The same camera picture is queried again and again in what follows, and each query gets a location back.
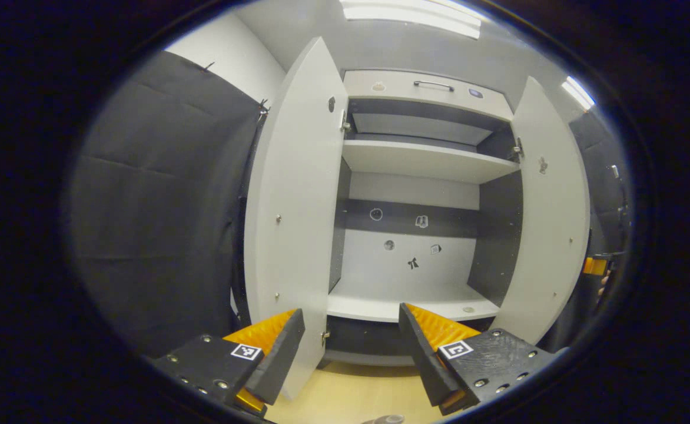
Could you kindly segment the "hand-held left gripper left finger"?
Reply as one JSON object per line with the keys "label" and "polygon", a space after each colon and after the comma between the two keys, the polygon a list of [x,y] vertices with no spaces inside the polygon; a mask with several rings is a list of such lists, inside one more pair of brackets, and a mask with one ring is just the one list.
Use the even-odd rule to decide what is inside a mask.
{"label": "hand-held left gripper left finger", "polygon": [[226,336],[201,334],[151,364],[213,407],[264,416],[280,395],[305,331],[304,312],[292,309]]}

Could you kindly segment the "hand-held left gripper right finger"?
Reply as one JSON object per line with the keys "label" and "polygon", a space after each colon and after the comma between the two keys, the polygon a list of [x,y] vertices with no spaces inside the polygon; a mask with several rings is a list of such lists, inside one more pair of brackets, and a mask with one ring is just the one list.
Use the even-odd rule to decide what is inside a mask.
{"label": "hand-held left gripper right finger", "polygon": [[399,330],[433,407],[443,416],[489,403],[560,357],[502,328],[475,330],[409,303]]}

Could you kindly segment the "grey cabinet door diamond stickers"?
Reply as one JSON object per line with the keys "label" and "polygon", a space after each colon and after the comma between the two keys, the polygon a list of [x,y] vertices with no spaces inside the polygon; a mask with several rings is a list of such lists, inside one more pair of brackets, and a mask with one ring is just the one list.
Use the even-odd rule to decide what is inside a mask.
{"label": "grey cabinet door diamond stickers", "polygon": [[494,327],[535,345],[568,303],[581,274],[590,230],[590,196],[576,140],[544,86],[526,80],[512,132],[523,157],[520,244]]}

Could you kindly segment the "grey cabinet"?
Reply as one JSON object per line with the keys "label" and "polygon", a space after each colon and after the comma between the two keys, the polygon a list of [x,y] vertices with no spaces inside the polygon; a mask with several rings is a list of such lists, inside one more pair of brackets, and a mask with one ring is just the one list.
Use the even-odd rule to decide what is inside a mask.
{"label": "grey cabinet", "polygon": [[[404,100],[350,98],[346,140],[456,148],[519,164],[506,122],[475,112]],[[460,287],[498,307],[516,265],[522,231],[519,171],[485,184],[352,171],[342,156],[330,292],[337,285]],[[494,317],[458,320],[485,330]],[[412,364],[398,322],[328,315],[323,363]]]}

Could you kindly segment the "grey cabinet door checkered sticker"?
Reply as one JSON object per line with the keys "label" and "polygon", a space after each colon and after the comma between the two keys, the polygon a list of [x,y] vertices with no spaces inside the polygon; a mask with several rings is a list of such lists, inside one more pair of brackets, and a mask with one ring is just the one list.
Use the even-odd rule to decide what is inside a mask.
{"label": "grey cabinet door checkered sticker", "polygon": [[348,95],[328,46],[313,38],[266,116],[249,178],[244,271],[253,323],[301,309],[305,330],[281,387],[294,399],[323,358]]}

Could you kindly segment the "grey cabinet shelf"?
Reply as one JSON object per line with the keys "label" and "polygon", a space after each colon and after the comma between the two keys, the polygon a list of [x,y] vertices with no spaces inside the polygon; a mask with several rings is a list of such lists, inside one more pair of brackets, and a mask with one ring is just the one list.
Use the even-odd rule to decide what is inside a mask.
{"label": "grey cabinet shelf", "polygon": [[495,317],[499,307],[463,285],[460,287],[387,287],[381,293],[370,288],[340,286],[328,295],[328,315],[369,322],[398,322],[399,304],[409,303],[451,320]]}
{"label": "grey cabinet shelf", "polygon": [[342,156],[354,172],[485,184],[519,171],[519,164],[456,148],[393,141],[346,140]]}

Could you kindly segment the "ceiling light panel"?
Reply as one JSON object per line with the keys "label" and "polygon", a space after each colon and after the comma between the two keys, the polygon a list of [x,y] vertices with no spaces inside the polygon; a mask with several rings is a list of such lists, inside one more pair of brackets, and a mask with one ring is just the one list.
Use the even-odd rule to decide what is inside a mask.
{"label": "ceiling light panel", "polygon": [[571,76],[566,77],[561,84],[561,88],[563,88],[585,112],[595,106],[595,100],[585,91],[579,81]]}
{"label": "ceiling light panel", "polygon": [[451,0],[339,0],[348,21],[418,24],[478,40],[482,16]]}

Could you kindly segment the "grey top drawer front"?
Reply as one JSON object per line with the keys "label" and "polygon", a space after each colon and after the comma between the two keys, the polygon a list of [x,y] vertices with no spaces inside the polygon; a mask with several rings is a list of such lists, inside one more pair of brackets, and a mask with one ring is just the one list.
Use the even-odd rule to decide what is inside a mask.
{"label": "grey top drawer front", "polygon": [[[413,81],[437,81],[450,84],[444,88],[413,86]],[[343,85],[350,98],[404,100],[440,107],[458,108],[502,121],[512,121],[513,112],[504,94],[477,84],[419,72],[384,69],[345,70]]]}

